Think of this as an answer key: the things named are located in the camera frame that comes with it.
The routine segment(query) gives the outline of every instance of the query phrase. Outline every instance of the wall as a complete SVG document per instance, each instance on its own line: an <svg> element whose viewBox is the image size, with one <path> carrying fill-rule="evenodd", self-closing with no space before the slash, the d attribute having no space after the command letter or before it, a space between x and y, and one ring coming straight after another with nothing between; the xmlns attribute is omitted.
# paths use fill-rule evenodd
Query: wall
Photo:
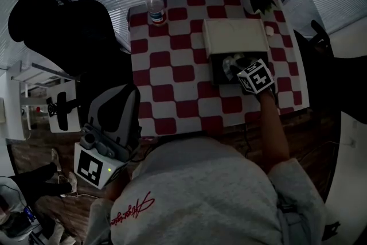
<svg viewBox="0 0 367 245"><path fill-rule="evenodd" d="M335 57L367 55L367 17L330 36ZM339 221L338 235L324 244L353 244L367 226L367 125L342 113L340 142L356 140L355 148L339 146L333 183L326 200L328 223Z"/></svg>
<svg viewBox="0 0 367 245"><path fill-rule="evenodd" d="M7 152L6 140L0 138L0 176L10 177L13 175L15 174Z"/></svg>

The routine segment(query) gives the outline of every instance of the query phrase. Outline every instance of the hand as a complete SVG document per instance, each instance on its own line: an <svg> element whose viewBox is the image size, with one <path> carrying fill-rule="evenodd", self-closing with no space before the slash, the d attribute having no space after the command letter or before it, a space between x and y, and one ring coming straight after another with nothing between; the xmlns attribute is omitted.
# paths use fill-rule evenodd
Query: hand
<svg viewBox="0 0 367 245"><path fill-rule="evenodd" d="M106 186L104 198L115 202L129 182L130 176L127 172L127 168L125 168L113 182Z"/></svg>

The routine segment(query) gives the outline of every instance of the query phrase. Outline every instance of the red embroidered text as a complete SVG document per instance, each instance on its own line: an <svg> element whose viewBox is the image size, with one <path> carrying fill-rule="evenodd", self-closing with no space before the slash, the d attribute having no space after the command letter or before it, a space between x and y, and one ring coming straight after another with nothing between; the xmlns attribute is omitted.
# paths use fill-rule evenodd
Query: red embroidered text
<svg viewBox="0 0 367 245"><path fill-rule="evenodd" d="M128 206L128 210L124 213L119 212L117 217L112 220L111 225L117 225L118 223L122 223L123 220L126 220L128 217L132 216L134 218L138 218L139 213L147 210L154 203L154 198L147 199L150 194L150 191L145 196L143 202L139 204L139 199L136 200L136 205L133 207L131 205Z"/></svg>

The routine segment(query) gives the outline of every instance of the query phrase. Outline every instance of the plastic water bottle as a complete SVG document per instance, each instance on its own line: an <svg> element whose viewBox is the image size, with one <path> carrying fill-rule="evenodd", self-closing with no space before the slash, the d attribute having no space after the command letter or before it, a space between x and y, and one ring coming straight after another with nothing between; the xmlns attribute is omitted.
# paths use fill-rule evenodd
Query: plastic water bottle
<svg viewBox="0 0 367 245"><path fill-rule="evenodd" d="M153 24L157 26L163 25L167 20L163 0L145 0L145 4Z"/></svg>

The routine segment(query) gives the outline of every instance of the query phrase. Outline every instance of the table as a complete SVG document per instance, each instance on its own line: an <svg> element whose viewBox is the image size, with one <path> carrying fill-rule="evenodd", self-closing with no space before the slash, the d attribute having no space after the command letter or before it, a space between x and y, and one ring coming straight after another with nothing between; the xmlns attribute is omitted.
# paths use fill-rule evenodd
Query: table
<svg viewBox="0 0 367 245"><path fill-rule="evenodd" d="M249 14L247 0L166 0L167 23L154 26L145 5L129 11L134 83L140 90L142 136L221 131L259 118L260 104L239 85L212 86L202 36L208 18L261 18L274 29L267 36L269 68L279 113L308 107L302 59L280 0L271 12Z"/></svg>

